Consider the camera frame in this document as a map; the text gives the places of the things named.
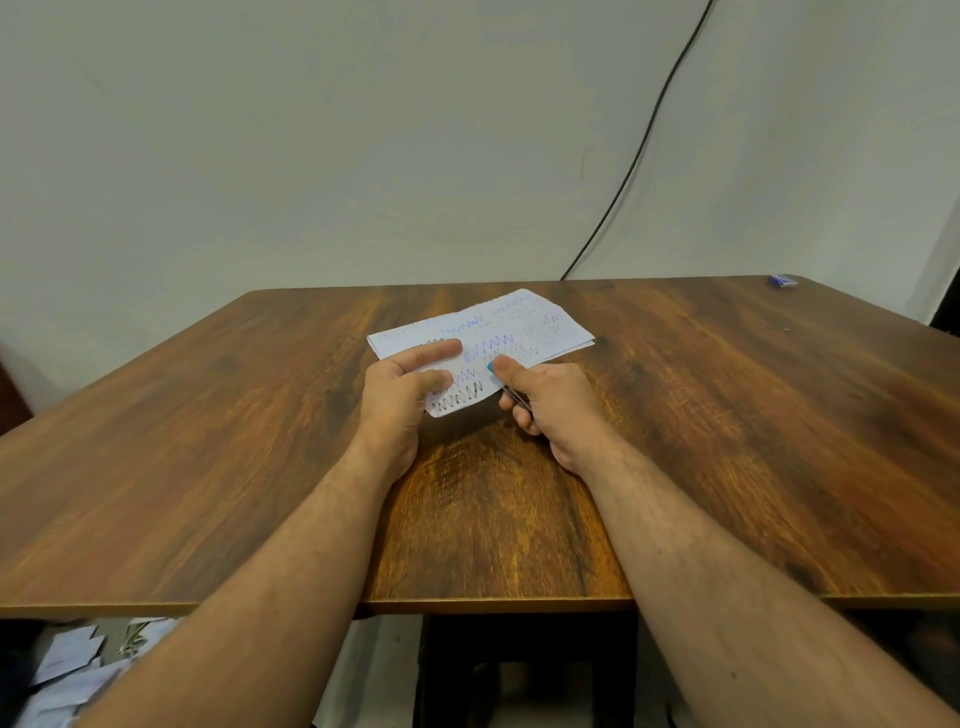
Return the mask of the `person's right hand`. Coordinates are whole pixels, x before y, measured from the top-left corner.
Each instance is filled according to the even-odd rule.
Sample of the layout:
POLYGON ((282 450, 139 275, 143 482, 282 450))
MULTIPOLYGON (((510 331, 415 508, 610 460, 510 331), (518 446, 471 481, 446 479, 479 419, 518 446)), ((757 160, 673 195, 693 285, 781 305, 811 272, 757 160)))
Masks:
POLYGON ((534 365, 542 372, 536 394, 522 394, 533 414, 502 394, 499 407, 519 428, 543 437, 560 467, 586 483, 609 477, 621 466, 627 445, 610 423, 584 371, 573 363, 534 365))

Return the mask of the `person's left hand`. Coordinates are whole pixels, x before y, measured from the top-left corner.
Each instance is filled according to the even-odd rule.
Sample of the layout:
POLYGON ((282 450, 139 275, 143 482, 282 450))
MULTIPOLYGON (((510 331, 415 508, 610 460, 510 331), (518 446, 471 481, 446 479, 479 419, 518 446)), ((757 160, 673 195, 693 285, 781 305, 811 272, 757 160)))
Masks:
POLYGON ((434 365, 458 357, 462 349, 459 339, 440 339, 403 349, 367 369, 355 439, 383 471, 386 484, 395 483, 413 464, 431 398, 414 397, 409 374, 442 370, 434 365))

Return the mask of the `blue pen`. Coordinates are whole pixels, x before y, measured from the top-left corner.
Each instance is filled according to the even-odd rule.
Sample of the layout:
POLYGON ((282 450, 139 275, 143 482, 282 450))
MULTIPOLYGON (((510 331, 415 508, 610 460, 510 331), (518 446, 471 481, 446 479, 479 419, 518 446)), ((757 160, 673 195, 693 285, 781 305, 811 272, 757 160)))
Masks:
POLYGON ((497 377, 494 369, 494 364, 492 361, 486 364, 486 369, 493 375, 494 383, 500 385, 500 390, 505 396, 509 396, 516 406, 522 407, 527 412, 530 412, 531 414, 533 414, 533 410, 531 408, 529 401, 522 394, 518 393, 516 390, 510 387, 507 383, 503 382, 501 379, 497 377))

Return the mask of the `white scribbled paper sheet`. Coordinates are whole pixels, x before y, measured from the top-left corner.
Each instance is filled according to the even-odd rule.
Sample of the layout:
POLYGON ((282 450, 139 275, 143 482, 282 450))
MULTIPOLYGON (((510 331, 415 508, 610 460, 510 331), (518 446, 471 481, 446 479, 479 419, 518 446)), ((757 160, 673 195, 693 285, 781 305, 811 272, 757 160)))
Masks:
POLYGON ((435 418, 499 394, 502 382, 491 369, 496 357, 507 356, 530 368, 594 345, 594 334, 560 306, 527 289, 366 338, 379 359, 450 339, 458 339, 462 351, 425 366, 452 375, 448 389, 427 399, 426 412, 435 418))

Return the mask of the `person's right forearm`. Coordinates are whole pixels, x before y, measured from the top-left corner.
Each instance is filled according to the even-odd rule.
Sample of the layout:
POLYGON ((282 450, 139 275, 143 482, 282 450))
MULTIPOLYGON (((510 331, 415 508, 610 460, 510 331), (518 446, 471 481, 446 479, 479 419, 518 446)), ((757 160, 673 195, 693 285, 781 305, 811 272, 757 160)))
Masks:
POLYGON ((570 445, 702 728, 960 728, 960 714, 617 435, 570 445))

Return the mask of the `person's left forearm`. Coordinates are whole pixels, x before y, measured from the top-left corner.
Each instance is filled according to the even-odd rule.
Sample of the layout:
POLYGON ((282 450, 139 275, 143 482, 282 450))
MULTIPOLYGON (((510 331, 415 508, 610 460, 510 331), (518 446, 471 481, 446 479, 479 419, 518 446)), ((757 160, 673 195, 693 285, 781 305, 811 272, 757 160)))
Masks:
POLYGON ((361 597, 386 496, 416 452, 357 436, 258 551, 75 728, 309 728, 361 597))

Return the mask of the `dark brown furniture edge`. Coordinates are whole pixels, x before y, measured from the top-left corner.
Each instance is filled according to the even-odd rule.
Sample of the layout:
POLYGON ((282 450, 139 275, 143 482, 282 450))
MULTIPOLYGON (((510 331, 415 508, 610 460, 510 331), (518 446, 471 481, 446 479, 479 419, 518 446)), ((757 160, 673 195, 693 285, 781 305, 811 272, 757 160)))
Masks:
POLYGON ((0 437, 34 418, 34 412, 0 359, 0 437))

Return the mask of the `pile of white paper scraps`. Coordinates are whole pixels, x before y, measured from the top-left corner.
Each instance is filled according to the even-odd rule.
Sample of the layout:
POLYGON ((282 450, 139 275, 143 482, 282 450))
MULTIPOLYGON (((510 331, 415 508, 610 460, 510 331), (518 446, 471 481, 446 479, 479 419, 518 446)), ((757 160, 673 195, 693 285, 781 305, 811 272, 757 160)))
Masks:
POLYGON ((11 728, 73 728, 80 714, 181 622, 171 616, 57 625, 11 728))

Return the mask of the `black object at wall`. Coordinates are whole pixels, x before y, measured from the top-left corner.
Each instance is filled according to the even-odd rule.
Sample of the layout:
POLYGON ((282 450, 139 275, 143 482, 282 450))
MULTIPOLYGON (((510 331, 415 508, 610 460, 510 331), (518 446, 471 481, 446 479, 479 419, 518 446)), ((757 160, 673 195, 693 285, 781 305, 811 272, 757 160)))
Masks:
POLYGON ((928 325, 960 338, 960 277, 955 278, 948 287, 928 325))

